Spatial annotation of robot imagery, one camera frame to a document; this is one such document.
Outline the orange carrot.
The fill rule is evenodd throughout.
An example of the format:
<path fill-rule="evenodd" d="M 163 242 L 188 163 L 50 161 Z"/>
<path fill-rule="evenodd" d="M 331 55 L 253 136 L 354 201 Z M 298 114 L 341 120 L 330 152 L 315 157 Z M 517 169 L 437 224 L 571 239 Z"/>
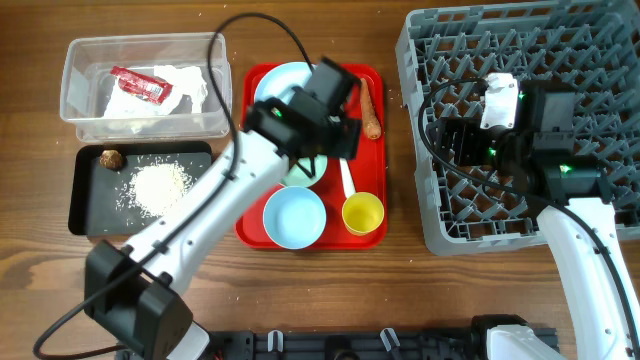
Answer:
<path fill-rule="evenodd" d="M 360 79 L 360 83 L 360 107 L 363 132 L 368 139 L 376 140 L 381 137 L 382 128 L 371 100 L 368 83 L 364 78 Z"/>

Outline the mint green bowl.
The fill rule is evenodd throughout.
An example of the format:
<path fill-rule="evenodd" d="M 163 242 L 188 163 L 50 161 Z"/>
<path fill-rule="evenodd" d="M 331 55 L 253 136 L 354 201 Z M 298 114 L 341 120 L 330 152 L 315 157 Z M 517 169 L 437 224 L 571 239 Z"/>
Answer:
<path fill-rule="evenodd" d="M 285 187 L 308 188 L 316 184 L 324 176 L 327 166 L 328 159 L 324 155 L 317 155 L 313 159 L 299 159 L 281 180 L 281 184 Z"/>

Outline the light blue bowl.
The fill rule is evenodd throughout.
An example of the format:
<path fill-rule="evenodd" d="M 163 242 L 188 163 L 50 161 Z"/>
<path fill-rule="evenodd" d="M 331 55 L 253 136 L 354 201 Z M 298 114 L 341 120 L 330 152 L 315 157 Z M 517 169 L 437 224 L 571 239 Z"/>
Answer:
<path fill-rule="evenodd" d="M 268 198 L 263 211 L 266 234 L 277 246 L 288 250 L 300 250 L 316 243 L 326 223 L 324 203 L 304 187 L 277 190 Z"/>

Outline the yellow plastic cup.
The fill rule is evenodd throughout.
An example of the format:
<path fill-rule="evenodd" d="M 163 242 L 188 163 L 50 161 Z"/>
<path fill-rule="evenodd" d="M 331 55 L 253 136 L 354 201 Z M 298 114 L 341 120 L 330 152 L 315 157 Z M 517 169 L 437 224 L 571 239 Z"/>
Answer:
<path fill-rule="evenodd" d="M 346 229 L 353 235 L 364 236 L 375 231 L 384 221 L 382 201 L 368 192 L 357 192 L 346 199 L 341 210 Z"/>

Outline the white tissue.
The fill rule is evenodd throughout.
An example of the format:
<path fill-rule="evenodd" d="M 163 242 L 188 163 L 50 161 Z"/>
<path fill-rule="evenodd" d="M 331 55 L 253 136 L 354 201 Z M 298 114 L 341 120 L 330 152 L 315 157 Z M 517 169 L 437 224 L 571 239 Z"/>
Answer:
<path fill-rule="evenodd" d="M 161 105 L 155 105 L 125 93 L 118 87 L 117 78 L 113 76 L 115 84 L 103 116 L 105 118 L 144 118 L 202 112 L 208 90 L 199 67 L 177 68 L 173 65 L 157 65 L 148 76 L 159 78 L 173 86 L 171 94 Z"/>

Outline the red snack wrapper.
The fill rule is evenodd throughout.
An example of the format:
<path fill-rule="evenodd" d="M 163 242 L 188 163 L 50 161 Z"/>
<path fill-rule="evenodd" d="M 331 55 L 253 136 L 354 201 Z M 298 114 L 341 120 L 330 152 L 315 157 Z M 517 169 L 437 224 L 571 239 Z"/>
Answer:
<path fill-rule="evenodd" d="M 173 90 L 173 86 L 164 80 L 124 67 L 114 66 L 110 74 L 117 78 L 116 83 L 122 91 L 155 105 L 161 105 Z"/>

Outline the white rice pile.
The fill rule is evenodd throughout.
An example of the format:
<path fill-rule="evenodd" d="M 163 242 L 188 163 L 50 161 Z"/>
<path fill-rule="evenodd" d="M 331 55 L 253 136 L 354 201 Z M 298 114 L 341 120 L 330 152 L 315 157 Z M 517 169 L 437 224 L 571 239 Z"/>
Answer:
<path fill-rule="evenodd" d="M 194 185 L 178 163 L 135 167 L 130 180 L 116 187 L 116 210 L 136 210 L 145 218 L 164 216 Z"/>

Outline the brown food scrap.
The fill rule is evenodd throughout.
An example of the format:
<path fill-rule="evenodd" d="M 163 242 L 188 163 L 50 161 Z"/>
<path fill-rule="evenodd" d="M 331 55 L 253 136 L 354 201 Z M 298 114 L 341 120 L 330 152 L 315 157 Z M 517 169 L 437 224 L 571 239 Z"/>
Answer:
<path fill-rule="evenodd" d="M 99 157 L 99 164 L 113 171 L 120 170 L 124 163 L 124 157 L 116 150 L 104 150 Z"/>

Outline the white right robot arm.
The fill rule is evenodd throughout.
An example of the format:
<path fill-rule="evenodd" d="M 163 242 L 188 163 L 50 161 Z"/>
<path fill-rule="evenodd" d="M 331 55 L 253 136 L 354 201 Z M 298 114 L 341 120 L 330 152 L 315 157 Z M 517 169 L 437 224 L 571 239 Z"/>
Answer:
<path fill-rule="evenodd" d="M 579 355 L 588 359 L 639 356 L 639 300 L 616 233 L 613 193 L 593 155 L 574 146 L 574 89 L 508 73 L 475 79 L 484 91 L 481 118 L 426 123 L 431 90 L 418 110 L 420 139 L 432 158 L 461 175 L 489 165 L 525 199 L 558 268 Z"/>

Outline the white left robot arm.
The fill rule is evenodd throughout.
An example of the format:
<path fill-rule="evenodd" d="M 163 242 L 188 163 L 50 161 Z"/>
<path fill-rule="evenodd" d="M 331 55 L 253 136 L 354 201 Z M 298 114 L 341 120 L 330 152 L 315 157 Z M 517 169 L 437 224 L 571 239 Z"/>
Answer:
<path fill-rule="evenodd" d="M 324 58 L 289 101 L 248 108 L 244 127 L 162 218 L 116 248 L 86 258 L 85 313 L 143 359 L 197 359 L 208 333 L 182 299 L 201 263 L 238 218 L 289 172 L 317 155 L 353 158 L 361 123 L 344 105 L 357 76 Z"/>

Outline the gray dishwasher rack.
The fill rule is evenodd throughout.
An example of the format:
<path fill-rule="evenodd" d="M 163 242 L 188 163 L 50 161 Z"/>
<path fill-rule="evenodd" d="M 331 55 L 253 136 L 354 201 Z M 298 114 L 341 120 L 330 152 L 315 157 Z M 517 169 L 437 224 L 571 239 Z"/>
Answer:
<path fill-rule="evenodd" d="M 607 169 L 620 240 L 639 236 L 639 8 L 633 1 L 541 1 L 410 12 L 395 47 L 413 129 L 479 117 L 471 81 L 493 72 L 571 85 L 574 149 Z M 434 254 L 510 251 L 542 243 L 523 200 L 478 187 L 414 144 L 423 236 Z"/>

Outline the clear plastic waste bin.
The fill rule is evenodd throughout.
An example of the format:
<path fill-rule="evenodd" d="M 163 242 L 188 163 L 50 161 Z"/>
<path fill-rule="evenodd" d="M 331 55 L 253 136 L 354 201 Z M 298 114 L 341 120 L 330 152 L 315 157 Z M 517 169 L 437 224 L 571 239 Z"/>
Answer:
<path fill-rule="evenodd" d="M 232 109 L 225 39 L 211 33 L 79 38 L 60 118 L 86 143 L 223 137 Z"/>

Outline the black waste tray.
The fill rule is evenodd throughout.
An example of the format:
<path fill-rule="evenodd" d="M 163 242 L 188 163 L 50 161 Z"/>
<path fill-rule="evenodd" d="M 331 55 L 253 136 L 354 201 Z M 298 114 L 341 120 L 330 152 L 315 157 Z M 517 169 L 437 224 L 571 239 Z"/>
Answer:
<path fill-rule="evenodd" d="M 124 166 L 113 171 L 99 164 L 104 150 L 116 150 Z M 134 235 L 157 219 L 143 219 L 136 210 L 116 210 L 116 187 L 130 180 L 135 167 L 178 163 L 195 182 L 212 164 L 212 151 L 204 141 L 105 144 L 82 148 L 76 156 L 68 227 L 74 235 L 103 237 Z"/>

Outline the light blue plate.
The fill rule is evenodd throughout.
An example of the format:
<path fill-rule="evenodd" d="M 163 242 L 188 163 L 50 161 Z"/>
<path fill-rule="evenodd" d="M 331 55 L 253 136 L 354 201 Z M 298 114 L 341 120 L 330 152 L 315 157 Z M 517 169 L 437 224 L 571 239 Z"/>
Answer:
<path fill-rule="evenodd" d="M 306 62 L 289 62 L 269 70 L 259 81 L 254 93 L 254 101 L 265 101 L 275 97 L 288 104 L 294 95 L 294 88 L 303 88 L 312 72 Z"/>

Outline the red serving tray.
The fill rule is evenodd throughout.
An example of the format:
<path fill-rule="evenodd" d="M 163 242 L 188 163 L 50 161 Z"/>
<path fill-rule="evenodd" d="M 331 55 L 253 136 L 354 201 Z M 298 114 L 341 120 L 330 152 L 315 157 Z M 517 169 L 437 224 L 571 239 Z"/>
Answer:
<path fill-rule="evenodd" d="M 244 77 L 242 111 L 254 103 L 260 81 L 269 71 L 276 68 L 275 63 L 263 63 L 252 67 Z M 346 64 L 344 66 L 355 76 L 367 81 L 369 95 L 380 123 L 384 122 L 384 86 L 376 70 L 366 64 Z M 376 195 L 382 203 L 387 202 L 386 149 L 385 139 L 371 140 L 362 135 L 356 158 L 349 162 L 355 189 Z M 341 217 L 341 208 L 345 201 L 339 162 L 331 159 L 327 170 L 318 183 L 311 186 L 323 201 L 327 210 L 327 224 L 322 236 L 310 246 L 318 251 L 365 250 L 379 244 L 387 232 L 387 223 L 383 222 L 375 231 L 357 236 L 349 233 Z M 268 198 L 275 193 L 267 192 L 256 201 L 235 224 L 236 236 L 245 245 L 261 250 L 276 250 L 278 245 L 267 235 L 262 217 Z"/>

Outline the white plastic spoon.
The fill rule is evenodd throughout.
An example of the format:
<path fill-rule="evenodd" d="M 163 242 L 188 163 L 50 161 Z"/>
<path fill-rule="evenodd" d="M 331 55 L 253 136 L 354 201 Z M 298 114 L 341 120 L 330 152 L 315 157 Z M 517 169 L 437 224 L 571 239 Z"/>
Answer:
<path fill-rule="evenodd" d="M 351 175 L 351 171 L 346 159 L 340 159 L 340 171 L 342 178 L 343 191 L 346 198 L 351 197 L 356 193 L 355 185 Z"/>

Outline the black mounting rail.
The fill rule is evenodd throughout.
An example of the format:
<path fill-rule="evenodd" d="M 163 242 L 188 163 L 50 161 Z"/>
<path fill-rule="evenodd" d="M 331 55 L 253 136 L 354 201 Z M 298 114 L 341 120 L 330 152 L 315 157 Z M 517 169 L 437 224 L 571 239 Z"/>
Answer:
<path fill-rule="evenodd" d="M 416 332 L 212 332 L 203 359 L 486 359 L 484 336 L 471 328 Z"/>

